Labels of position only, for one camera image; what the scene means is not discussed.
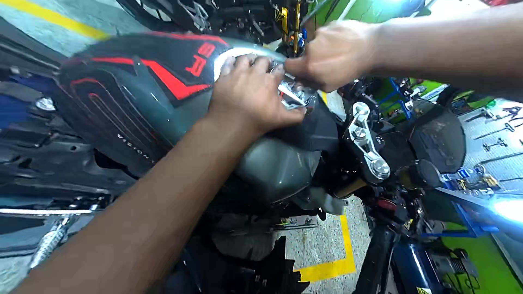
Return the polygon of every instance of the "fuel tank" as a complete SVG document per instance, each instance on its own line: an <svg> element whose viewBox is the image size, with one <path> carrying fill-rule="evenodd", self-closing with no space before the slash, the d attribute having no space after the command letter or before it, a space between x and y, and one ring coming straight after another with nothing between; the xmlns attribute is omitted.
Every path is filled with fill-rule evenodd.
<svg viewBox="0 0 523 294"><path fill-rule="evenodd" d="M141 177L207 113L226 57L248 53L285 60L261 46L215 36L151 32L111 38L63 65L56 106L81 136ZM335 122L319 123L309 115L303 126L253 144L234 173L261 202L279 202L310 184L324 149L315 138L329 136L335 144Z"/></svg>

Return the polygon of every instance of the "tank decal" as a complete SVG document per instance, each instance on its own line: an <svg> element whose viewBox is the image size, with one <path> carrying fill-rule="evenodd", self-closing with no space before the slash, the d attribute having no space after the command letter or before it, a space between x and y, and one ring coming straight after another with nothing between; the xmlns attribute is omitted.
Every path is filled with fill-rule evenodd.
<svg viewBox="0 0 523 294"><path fill-rule="evenodd" d="M97 57L91 58L91 60L96 62L111 62L129 65L134 64L134 61L132 59L122 57ZM162 82L167 86L167 88L169 88L171 93L173 93L173 95L178 100L182 100L194 93L207 89L211 86L207 84L186 86L167 69L159 65L156 61L142 59L142 62L153 70L153 72L162 80Z"/></svg>
<svg viewBox="0 0 523 294"><path fill-rule="evenodd" d="M157 36L164 36L164 37L170 37L174 39L180 39L180 40L207 40L207 41L216 41L225 45L229 45L227 42L225 42L222 38L218 36L210 36L210 35L179 35L177 33L168 33L168 32L160 32L160 31L152 31L149 32L151 35L157 35Z"/></svg>

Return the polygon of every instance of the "forearm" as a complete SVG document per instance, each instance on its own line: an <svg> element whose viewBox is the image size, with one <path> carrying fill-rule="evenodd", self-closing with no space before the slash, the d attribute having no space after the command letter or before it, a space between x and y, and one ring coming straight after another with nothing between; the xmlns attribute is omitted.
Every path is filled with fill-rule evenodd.
<svg viewBox="0 0 523 294"><path fill-rule="evenodd" d="M203 119L18 292L144 293L175 262L256 134Z"/></svg>
<svg viewBox="0 0 523 294"><path fill-rule="evenodd" d="M377 26L370 74L411 76L485 93L523 92L523 3L452 19Z"/></svg>

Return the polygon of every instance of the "hand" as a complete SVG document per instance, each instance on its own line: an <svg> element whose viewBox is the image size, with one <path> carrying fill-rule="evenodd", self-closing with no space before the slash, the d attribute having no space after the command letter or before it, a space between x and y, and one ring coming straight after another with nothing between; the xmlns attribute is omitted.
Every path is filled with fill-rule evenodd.
<svg viewBox="0 0 523 294"><path fill-rule="evenodd" d="M288 59L285 69L332 92L370 70L376 26L345 20L319 28L315 39L307 44L305 55Z"/></svg>
<svg viewBox="0 0 523 294"><path fill-rule="evenodd" d="M234 61L225 61L214 85L210 117L255 135L303 120L304 109L286 110L280 102L278 85L285 74L283 66L267 73L267 57L244 55Z"/></svg>

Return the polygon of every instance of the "yellow floor line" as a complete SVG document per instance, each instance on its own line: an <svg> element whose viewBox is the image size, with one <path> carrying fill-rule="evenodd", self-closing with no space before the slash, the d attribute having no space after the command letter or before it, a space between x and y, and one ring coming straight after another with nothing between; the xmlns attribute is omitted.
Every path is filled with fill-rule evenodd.
<svg viewBox="0 0 523 294"><path fill-rule="evenodd" d="M45 19L46 21L52 24L59 25L71 31L75 31L80 35L86 37L103 39L109 36L101 30L95 29L76 20L72 20L59 13L43 8L35 3L26 0L0 0L0 4L7 5L19 11L29 13L33 16Z"/></svg>
<svg viewBox="0 0 523 294"><path fill-rule="evenodd" d="M343 215L339 218L342 223L342 235L343 243L345 246L345 258L334 262L322 263L299 269L301 273L301 281L317 282L356 272L356 266L354 265L353 247L350 244L349 225L347 223L347 217Z"/></svg>

